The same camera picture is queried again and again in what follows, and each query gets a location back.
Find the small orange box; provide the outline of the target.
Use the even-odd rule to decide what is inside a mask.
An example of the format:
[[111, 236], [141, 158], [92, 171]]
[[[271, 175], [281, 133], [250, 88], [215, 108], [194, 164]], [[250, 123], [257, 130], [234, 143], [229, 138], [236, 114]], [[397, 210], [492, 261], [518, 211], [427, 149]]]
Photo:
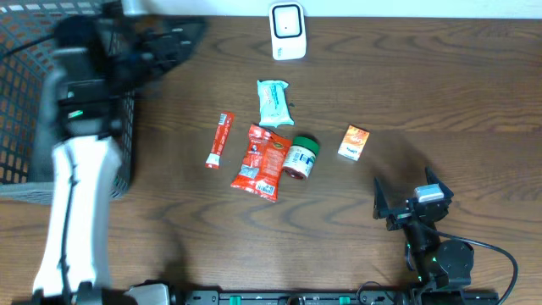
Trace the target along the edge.
[[349, 125], [340, 143], [338, 154], [342, 157], [358, 161], [362, 155], [370, 133], [354, 125]]

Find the red stick packet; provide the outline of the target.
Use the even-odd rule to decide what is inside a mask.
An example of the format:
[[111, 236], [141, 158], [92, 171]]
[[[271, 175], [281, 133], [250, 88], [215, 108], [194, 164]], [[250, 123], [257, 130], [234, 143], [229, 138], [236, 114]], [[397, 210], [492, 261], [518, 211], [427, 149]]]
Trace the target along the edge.
[[234, 120], [235, 115], [231, 112], [222, 112], [220, 114], [211, 152], [209, 153], [205, 163], [207, 168], [218, 169], [220, 167], [220, 158]]

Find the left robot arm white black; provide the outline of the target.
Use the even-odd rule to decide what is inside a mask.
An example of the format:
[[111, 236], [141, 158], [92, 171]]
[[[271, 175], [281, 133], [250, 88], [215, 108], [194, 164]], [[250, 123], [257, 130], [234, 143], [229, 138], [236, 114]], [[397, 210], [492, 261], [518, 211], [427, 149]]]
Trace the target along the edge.
[[133, 303], [113, 290], [108, 267], [111, 190], [123, 162], [117, 143], [124, 98], [187, 61], [206, 30], [201, 17], [167, 17], [137, 31], [122, 17], [77, 15], [53, 31], [60, 79], [53, 203], [34, 304]]

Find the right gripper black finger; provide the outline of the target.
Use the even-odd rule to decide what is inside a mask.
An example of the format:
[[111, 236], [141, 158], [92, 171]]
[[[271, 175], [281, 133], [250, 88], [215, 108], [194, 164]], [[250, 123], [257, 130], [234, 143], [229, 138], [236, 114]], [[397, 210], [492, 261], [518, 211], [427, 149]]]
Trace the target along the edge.
[[377, 178], [373, 179], [374, 186], [374, 201], [373, 201], [373, 218], [384, 219], [388, 217], [389, 207], [384, 196], [384, 192]]
[[434, 171], [430, 167], [426, 167], [424, 169], [424, 172], [426, 175], [426, 181], [429, 185], [438, 185], [443, 192], [445, 198], [454, 197], [454, 192], [448, 186], [446, 186], [444, 182], [441, 181], [441, 179], [434, 173]]

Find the green lid jar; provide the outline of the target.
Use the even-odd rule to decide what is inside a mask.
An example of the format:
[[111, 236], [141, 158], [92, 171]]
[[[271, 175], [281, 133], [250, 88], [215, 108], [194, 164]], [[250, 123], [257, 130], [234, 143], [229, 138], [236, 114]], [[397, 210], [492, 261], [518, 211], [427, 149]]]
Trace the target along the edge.
[[286, 154], [282, 170], [297, 180], [306, 180], [319, 154], [319, 144], [310, 137], [296, 136]]

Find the teal wipes pack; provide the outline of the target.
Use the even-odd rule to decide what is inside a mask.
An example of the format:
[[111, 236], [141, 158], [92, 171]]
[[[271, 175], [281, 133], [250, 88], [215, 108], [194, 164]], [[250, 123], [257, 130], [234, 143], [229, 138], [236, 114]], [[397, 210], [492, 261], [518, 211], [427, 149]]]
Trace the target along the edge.
[[257, 94], [261, 126], [277, 128], [280, 125], [294, 125], [285, 98], [289, 84], [283, 80], [258, 80]]

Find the red snack bag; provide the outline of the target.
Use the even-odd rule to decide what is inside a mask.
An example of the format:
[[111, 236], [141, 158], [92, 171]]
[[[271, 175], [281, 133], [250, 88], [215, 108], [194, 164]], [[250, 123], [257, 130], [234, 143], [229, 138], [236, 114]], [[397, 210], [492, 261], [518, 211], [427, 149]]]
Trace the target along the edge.
[[292, 140], [258, 125], [251, 125], [248, 140], [240, 171], [230, 186], [276, 202], [283, 163]]

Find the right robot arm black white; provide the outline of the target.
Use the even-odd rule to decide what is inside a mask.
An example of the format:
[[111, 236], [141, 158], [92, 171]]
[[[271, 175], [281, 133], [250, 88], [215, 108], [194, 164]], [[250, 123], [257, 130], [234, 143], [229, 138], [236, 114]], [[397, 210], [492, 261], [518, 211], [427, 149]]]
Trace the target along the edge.
[[380, 183], [374, 183], [373, 217], [385, 219], [388, 231], [402, 230], [412, 260], [411, 270], [432, 289], [456, 289], [471, 284], [474, 250], [464, 241], [445, 241], [435, 223], [449, 213], [454, 193], [429, 168], [427, 184], [417, 187], [413, 197], [399, 208], [390, 208]]

